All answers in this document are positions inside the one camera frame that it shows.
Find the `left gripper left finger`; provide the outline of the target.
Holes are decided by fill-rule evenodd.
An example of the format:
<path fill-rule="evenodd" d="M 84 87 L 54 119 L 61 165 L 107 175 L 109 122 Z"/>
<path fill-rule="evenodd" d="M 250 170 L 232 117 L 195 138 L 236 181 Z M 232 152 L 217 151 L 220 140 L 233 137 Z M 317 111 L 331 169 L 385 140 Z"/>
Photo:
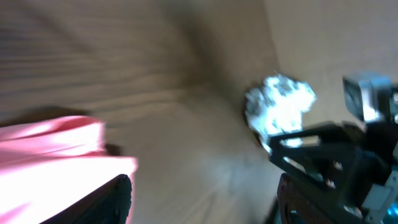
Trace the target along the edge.
<path fill-rule="evenodd" d="M 42 224 L 125 224 L 131 193 L 130 178 L 118 175 Z"/>

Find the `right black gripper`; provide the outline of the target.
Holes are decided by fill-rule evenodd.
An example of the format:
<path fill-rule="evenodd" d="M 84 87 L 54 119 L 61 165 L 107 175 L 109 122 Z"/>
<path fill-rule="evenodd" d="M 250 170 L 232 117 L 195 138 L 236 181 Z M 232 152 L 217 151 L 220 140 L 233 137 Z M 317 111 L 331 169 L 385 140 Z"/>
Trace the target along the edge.
<path fill-rule="evenodd" d="M 324 124 L 271 137 L 270 161 L 295 179 L 335 187 L 330 218 L 397 217 L 397 125 Z"/>

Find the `pink shirt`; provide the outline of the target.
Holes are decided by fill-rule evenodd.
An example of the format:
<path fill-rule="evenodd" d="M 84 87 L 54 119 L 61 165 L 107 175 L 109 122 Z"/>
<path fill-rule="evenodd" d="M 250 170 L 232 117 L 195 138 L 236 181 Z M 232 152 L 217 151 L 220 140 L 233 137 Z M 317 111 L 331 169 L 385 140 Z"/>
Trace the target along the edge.
<path fill-rule="evenodd" d="M 1 222 L 42 223 L 118 175 L 132 183 L 134 157 L 110 156 L 104 123 L 63 116 L 1 129 Z"/>

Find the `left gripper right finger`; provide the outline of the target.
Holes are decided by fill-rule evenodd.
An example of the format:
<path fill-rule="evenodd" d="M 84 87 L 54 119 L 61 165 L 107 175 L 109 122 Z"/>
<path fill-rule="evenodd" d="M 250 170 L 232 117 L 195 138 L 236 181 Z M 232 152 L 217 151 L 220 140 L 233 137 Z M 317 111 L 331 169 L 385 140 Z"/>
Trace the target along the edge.
<path fill-rule="evenodd" d="M 282 174 L 277 189 L 279 223 L 334 224 L 310 199 L 297 188 L 288 174 Z"/>

